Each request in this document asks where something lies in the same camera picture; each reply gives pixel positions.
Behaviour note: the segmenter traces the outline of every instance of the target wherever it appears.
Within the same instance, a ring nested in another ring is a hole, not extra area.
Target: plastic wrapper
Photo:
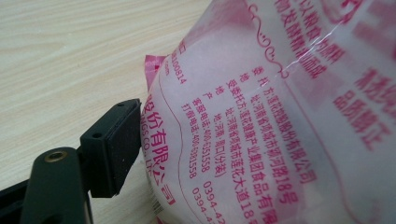
[[[395,8],[217,0],[174,52],[148,57],[159,219],[396,223]]]

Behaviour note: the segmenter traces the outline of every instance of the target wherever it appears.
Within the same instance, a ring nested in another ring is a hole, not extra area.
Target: crinkled plastic
[[[395,12],[213,1],[142,112],[161,221],[396,223]]]

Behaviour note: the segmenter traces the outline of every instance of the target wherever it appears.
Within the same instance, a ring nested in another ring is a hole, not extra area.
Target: wood grain surface
[[[145,55],[172,52],[208,4],[0,1],[0,189],[28,178],[42,152],[78,147],[117,102],[145,102]],[[121,194],[92,211],[95,223],[152,221],[141,157]]]

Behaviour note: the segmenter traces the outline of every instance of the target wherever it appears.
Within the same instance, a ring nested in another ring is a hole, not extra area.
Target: translucent plastic packaging
[[[216,0],[148,57],[159,219],[396,223],[395,15],[394,0]]]

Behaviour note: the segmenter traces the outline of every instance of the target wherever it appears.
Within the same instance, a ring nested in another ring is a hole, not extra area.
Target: pink packaging
[[[396,223],[395,12],[216,0],[174,52],[148,57],[141,137],[159,219]]]

